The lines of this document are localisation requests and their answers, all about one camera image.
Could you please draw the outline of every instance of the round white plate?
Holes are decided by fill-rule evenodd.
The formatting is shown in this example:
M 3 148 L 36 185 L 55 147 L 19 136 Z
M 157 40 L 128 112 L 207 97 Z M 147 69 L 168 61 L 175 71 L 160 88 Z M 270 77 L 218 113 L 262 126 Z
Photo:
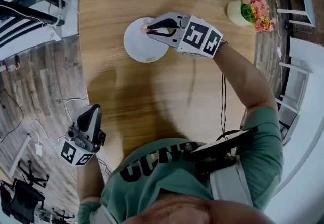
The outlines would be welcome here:
M 153 62 L 162 58 L 168 50 L 168 45 L 157 40 L 153 40 L 146 33 L 141 32 L 141 28 L 146 28 L 145 24 L 152 22 L 154 18 L 143 17 L 132 22 L 124 34 L 124 47 L 129 56 L 139 62 Z M 166 28 L 158 30 L 160 33 L 168 33 Z

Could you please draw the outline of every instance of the person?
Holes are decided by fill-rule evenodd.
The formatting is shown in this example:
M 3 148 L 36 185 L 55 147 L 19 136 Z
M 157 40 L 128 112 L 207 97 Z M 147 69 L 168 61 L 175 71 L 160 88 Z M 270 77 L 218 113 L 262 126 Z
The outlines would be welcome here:
M 236 151 L 252 207 L 215 200 L 210 180 L 198 180 L 193 162 L 179 154 L 165 156 L 166 151 L 174 151 L 171 146 L 183 153 L 181 148 L 189 140 L 168 138 L 133 151 L 106 185 L 96 157 L 78 168 L 79 224 L 272 223 L 262 211 L 282 175 L 282 141 L 274 95 L 261 72 L 228 44 L 222 44 L 213 59 L 246 106 L 243 129 L 258 126 L 252 141 Z

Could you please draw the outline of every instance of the forearm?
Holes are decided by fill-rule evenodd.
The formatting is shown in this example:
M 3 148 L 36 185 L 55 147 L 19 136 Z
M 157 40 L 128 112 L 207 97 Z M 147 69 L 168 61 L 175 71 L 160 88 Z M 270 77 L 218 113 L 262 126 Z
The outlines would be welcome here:
M 277 110 L 275 97 L 266 78 L 231 46 L 223 44 L 214 61 L 249 110 L 266 106 Z
M 77 192 L 80 201 L 87 198 L 100 198 L 105 184 L 96 156 L 93 156 L 89 162 L 77 169 Z

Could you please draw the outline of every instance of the wooden tabletop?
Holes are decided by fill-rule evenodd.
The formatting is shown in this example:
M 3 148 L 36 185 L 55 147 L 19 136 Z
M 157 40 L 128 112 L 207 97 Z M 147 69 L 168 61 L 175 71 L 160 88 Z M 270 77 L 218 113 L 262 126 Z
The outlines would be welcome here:
M 107 134 L 105 152 L 113 169 L 136 148 L 156 139 L 211 142 L 221 134 L 222 74 L 215 62 L 169 48 L 160 60 L 139 63 L 124 49 L 128 25 L 169 11 L 195 15 L 214 25 L 252 62 L 254 29 L 229 21 L 229 1 L 80 0 L 84 78 L 90 103 L 103 109 L 101 128 Z M 228 84 L 226 130 L 239 128 L 243 112 Z

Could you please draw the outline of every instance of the white flower pot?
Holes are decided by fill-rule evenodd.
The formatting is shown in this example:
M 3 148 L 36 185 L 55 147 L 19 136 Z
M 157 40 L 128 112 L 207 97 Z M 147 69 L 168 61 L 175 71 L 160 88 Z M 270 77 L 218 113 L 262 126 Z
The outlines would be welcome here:
M 241 1 L 230 1 L 227 5 L 227 16 L 239 26 L 250 25 L 251 23 L 243 17 L 241 13 Z

